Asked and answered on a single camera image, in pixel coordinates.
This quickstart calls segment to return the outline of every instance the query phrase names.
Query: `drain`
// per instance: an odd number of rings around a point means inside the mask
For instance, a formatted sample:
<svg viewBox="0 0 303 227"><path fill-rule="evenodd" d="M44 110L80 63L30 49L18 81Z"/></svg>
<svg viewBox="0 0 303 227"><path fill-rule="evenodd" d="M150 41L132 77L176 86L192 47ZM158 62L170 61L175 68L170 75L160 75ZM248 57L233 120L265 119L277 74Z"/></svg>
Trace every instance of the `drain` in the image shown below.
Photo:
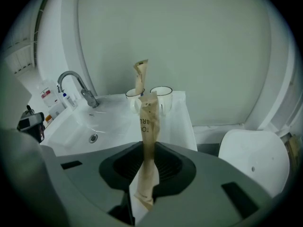
<svg viewBox="0 0 303 227"><path fill-rule="evenodd" d="M98 139L98 135L97 134L93 134L90 138L89 138L89 142L90 143L95 143Z"/></svg>

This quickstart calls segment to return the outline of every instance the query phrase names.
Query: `paper bag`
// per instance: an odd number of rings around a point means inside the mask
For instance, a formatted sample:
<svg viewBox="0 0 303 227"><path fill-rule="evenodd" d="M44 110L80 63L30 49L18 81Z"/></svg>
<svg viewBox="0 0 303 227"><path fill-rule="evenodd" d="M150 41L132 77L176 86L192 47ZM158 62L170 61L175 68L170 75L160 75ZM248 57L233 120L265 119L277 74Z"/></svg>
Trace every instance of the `paper bag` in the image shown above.
<svg viewBox="0 0 303 227"><path fill-rule="evenodd" d="M153 92L139 98L142 102L140 109L140 125L143 140L143 163L139 170L137 197L142 204L151 209L153 205L152 189L154 179L155 142L159 134L159 104L157 93Z"/></svg>
<svg viewBox="0 0 303 227"><path fill-rule="evenodd" d="M145 74L147 69L147 61L148 60L139 61L134 65L134 69L137 72L136 87L135 87L136 94L140 94L143 92L144 83L145 83Z"/></svg>

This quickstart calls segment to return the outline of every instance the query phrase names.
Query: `bottle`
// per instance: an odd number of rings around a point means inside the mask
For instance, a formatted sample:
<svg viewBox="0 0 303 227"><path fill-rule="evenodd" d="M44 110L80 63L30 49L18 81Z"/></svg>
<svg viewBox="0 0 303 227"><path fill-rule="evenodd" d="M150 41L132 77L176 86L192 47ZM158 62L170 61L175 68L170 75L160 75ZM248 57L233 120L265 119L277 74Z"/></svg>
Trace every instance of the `bottle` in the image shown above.
<svg viewBox="0 0 303 227"><path fill-rule="evenodd" d="M37 89L41 92L40 96L47 107L51 108L60 101L53 87L53 82L44 80L38 84Z"/></svg>
<svg viewBox="0 0 303 227"><path fill-rule="evenodd" d="M68 95L66 95L66 93L63 93L63 98L64 98L64 100L65 100L67 106L68 106L72 111L75 110L75 108L76 108L77 106L75 105L75 103L73 102L73 100L71 99L71 97L68 96Z"/></svg>
<svg viewBox="0 0 303 227"><path fill-rule="evenodd" d="M51 117L51 115L47 115L45 121L47 122L47 126L48 126L53 121L53 118Z"/></svg>

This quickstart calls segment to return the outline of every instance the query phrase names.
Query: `toilet seat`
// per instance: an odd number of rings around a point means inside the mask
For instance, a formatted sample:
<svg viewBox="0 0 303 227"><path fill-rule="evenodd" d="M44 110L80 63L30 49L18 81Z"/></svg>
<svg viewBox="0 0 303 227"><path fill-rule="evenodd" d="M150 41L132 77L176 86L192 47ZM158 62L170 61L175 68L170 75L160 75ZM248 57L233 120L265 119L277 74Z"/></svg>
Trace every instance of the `toilet seat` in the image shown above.
<svg viewBox="0 0 303 227"><path fill-rule="evenodd" d="M221 142L219 158L256 181L271 197L283 190L288 178L288 153L273 132L231 130Z"/></svg>

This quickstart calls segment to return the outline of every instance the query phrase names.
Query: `soap bottle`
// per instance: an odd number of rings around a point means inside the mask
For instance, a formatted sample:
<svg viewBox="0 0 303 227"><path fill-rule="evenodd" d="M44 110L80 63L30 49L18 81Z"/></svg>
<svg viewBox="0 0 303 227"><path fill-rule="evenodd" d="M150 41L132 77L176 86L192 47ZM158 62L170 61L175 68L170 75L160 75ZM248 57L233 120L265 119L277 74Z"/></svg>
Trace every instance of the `soap bottle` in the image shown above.
<svg viewBox="0 0 303 227"><path fill-rule="evenodd" d="M63 93L63 98L64 98L64 100L65 100L67 106L68 106L72 111L75 110L75 108L76 108L77 106L75 105L75 103L73 102L73 100L71 99L71 97L68 96L68 95L66 95L66 93Z"/></svg>

